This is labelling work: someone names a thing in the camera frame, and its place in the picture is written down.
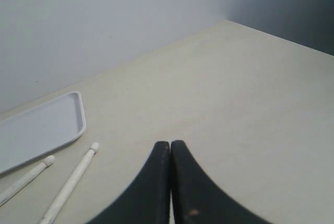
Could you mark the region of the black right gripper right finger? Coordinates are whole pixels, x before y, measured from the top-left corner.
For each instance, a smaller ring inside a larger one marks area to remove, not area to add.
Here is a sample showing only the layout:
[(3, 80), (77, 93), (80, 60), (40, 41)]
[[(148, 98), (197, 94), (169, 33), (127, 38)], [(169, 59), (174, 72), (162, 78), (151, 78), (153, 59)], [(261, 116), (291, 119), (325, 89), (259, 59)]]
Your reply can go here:
[(220, 189), (182, 140), (171, 143), (171, 169), (175, 223), (268, 223)]

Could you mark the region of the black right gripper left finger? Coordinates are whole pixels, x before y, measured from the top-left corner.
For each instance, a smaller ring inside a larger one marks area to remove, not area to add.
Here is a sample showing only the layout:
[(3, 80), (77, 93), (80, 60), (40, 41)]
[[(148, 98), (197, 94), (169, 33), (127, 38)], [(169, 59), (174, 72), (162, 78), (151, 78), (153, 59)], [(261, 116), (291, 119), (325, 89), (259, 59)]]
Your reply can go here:
[(127, 189), (89, 223), (169, 223), (170, 145), (159, 141)]

